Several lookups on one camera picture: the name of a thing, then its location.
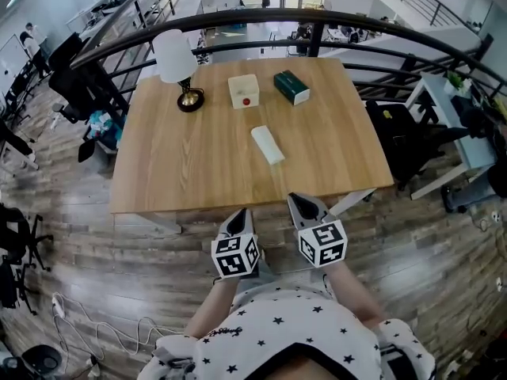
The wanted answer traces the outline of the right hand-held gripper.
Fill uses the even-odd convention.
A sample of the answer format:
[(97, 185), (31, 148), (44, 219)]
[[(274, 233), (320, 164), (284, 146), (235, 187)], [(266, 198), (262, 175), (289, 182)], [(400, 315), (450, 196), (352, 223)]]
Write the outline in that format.
[(287, 201), (300, 254), (315, 268), (344, 260), (348, 238), (341, 220), (317, 197), (291, 192)]

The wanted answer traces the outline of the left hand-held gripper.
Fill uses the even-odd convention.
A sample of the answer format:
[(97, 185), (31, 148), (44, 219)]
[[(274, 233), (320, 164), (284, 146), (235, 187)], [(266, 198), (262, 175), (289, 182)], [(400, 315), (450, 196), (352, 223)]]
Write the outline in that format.
[(212, 241), (211, 255), (221, 279), (247, 276), (254, 272), (261, 252), (250, 209), (236, 211), (220, 225)]

